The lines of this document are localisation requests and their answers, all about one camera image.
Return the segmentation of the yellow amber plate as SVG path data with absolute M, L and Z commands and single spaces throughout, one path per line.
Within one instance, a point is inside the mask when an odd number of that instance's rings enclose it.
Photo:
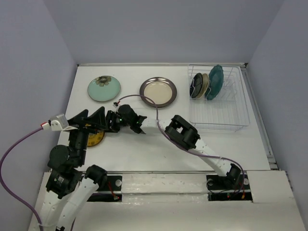
M 104 139 L 104 136 L 105 136 L 104 131 L 99 131 L 96 134 L 90 133 L 88 136 L 87 147 L 93 147 L 98 145 Z

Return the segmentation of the brown rimmed cream plate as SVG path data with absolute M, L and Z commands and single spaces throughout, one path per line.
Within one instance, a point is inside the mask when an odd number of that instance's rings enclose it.
M 148 106 L 163 108 L 171 105 L 178 91 L 175 84 L 168 78 L 152 77 L 144 81 L 139 89 L 141 100 Z

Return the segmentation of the cream plate with black spot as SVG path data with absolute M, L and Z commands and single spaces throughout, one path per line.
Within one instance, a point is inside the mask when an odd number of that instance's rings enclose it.
M 199 95 L 198 95 L 199 98 L 204 96 L 204 94 L 206 93 L 206 91 L 208 89 L 209 83 L 210 83 L 209 75 L 207 73 L 203 73 L 202 77 L 203 77 L 203 83 L 202 83 L 202 88 L 201 88 Z

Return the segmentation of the teal scalloped plate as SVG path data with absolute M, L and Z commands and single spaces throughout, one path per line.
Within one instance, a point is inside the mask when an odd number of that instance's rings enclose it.
M 207 100 L 213 100 L 220 93 L 223 82 L 224 82 L 224 73 L 223 68 L 220 65 L 214 66 L 209 73 L 209 86 L 205 92 L 205 98 Z

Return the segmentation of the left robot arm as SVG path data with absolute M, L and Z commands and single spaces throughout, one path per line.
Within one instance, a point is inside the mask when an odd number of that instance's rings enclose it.
M 41 126 L 69 133 L 67 145 L 58 144 L 50 151 L 47 166 L 51 173 L 39 213 L 41 229 L 67 231 L 91 195 L 106 186 L 105 169 L 92 165 L 85 173 L 78 170 L 85 163 L 89 135 L 107 128 L 105 108 L 100 107 L 92 115 L 85 109 L 71 119 L 60 114 Z

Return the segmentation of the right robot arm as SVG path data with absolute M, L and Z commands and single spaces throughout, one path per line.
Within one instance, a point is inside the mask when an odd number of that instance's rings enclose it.
M 116 110 L 109 110 L 106 125 L 112 132 L 129 127 L 137 134 L 145 134 L 145 129 L 156 128 L 179 149 L 201 158 L 218 175 L 218 183 L 228 189 L 235 189 L 243 168 L 236 161 L 221 157 L 202 140 L 198 130 L 180 115 L 169 120 L 160 120 L 158 109 L 155 118 L 138 115 L 128 104 L 115 103 Z

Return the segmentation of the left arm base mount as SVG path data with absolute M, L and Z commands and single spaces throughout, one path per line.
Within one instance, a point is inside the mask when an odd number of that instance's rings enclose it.
M 122 176 L 108 175 L 107 181 L 95 191 L 88 202 L 121 202 L 122 201 Z

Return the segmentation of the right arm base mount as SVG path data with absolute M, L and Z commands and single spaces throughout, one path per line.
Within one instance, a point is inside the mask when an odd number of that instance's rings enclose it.
M 219 182 L 219 176 L 207 175 L 206 187 L 208 190 L 208 201 L 253 201 L 250 189 L 248 175 L 240 176 L 239 182 L 235 188 L 226 187 Z

